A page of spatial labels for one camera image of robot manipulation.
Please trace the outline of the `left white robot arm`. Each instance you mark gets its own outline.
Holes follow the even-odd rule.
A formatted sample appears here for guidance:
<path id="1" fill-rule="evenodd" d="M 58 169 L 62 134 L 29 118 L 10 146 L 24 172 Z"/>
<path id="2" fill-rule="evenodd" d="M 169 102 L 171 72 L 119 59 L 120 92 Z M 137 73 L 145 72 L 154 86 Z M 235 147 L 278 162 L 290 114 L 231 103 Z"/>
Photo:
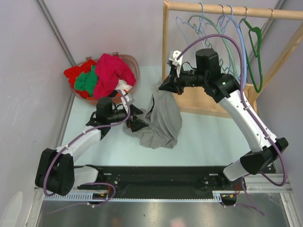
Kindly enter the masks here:
<path id="1" fill-rule="evenodd" d="M 114 126 L 125 123 L 131 131 L 147 126 L 140 120 L 143 111 L 133 105 L 126 97 L 122 104 L 116 105 L 109 97 L 98 100 L 82 133 L 66 145 L 55 149 L 46 148 L 40 157 L 35 185 L 42 188 L 45 196 L 67 195 L 72 188 L 89 184 L 94 189 L 105 183 L 103 175 L 96 167 L 85 165 L 76 168 L 74 163 L 94 144 L 101 141 Z"/>

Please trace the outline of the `grey t shirt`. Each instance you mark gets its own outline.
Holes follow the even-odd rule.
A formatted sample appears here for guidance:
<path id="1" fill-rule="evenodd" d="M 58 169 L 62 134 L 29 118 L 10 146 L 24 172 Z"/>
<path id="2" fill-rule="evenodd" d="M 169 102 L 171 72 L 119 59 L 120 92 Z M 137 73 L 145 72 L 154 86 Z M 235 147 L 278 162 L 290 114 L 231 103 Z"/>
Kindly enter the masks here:
<path id="1" fill-rule="evenodd" d="M 152 86 L 149 105 L 138 116 L 147 126 L 136 132 L 123 126 L 126 135 L 139 138 L 140 145 L 146 148 L 174 148 L 182 128 L 182 117 L 174 95 L 159 90 L 161 84 L 159 81 Z"/>

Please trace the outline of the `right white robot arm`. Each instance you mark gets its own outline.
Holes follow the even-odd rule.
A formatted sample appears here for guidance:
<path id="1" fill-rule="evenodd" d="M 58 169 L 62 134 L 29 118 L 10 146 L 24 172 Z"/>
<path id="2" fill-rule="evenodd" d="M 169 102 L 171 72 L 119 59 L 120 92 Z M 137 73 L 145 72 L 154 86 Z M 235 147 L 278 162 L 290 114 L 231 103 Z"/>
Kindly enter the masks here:
<path id="1" fill-rule="evenodd" d="M 221 72 L 218 54 L 212 48 L 196 51 L 196 67 L 190 70 L 183 69 L 180 54 L 171 52 L 167 62 L 170 73 L 159 89 L 181 95 L 186 87 L 202 87 L 232 117 L 249 145 L 250 152 L 225 167 L 218 178 L 219 186 L 229 190 L 237 179 L 256 175 L 275 161 L 288 141 L 266 128 L 235 77 Z"/>

